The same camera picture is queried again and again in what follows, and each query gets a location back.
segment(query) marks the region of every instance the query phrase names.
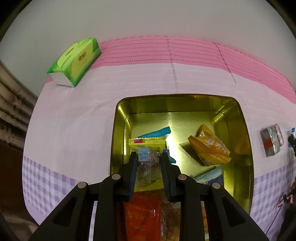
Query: table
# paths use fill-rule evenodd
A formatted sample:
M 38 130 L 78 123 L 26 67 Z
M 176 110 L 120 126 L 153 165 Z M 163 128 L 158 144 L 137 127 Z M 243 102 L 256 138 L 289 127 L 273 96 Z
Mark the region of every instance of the table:
M 114 112 L 122 98 L 203 93 L 231 96 L 241 105 L 254 160 L 250 216 L 266 232 L 277 202 L 296 176 L 293 150 L 286 141 L 295 125 L 296 95 L 287 78 L 254 57 L 214 42 L 147 36 L 99 46 L 102 54 L 75 88 L 58 86 L 49 78 L 35 106 L 22 170 L 32 217 L 41 223 L 79 181 L 92 184 L 109 175 Z M 260 130 L 275 123 L 286 142 L 267 158 Z M 268 232 L 270 240 L 279 232 L 283 211 Z

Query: curtain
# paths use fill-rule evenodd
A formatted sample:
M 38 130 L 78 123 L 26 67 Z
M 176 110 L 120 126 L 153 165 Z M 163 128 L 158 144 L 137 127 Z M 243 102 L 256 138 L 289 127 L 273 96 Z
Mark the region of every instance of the curtain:
M 23 149 L 37 96 L 23 86 L 0 60 L 0 140 Z

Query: tissue box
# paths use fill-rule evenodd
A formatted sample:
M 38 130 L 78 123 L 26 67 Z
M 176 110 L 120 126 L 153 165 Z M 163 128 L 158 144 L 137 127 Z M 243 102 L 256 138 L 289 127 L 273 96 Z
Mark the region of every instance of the tissue box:
M 72 44 L 47 71 L 58 85 L 75 87 L 90 65 L 101 54 L 95 38 Z

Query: wall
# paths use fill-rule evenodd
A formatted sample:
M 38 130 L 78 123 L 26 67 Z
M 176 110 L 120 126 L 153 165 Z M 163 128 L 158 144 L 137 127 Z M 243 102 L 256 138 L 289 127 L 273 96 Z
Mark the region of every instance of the wall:
M 265 0 L 33 0 L 0 43 L 0 58 L 39 95 L 46 71 L 73 42 L 141 35 L 234 47 L 280 71 L 296 88 L 296 40 Z

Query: red snack wrapper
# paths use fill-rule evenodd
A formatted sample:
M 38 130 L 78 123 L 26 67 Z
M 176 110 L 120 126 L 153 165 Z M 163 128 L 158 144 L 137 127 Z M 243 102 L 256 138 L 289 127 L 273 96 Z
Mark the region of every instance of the red snack wrapper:
M 161 201 L 134 193 L 131 201 L 123 204 L 128 241 L 160 241 Z

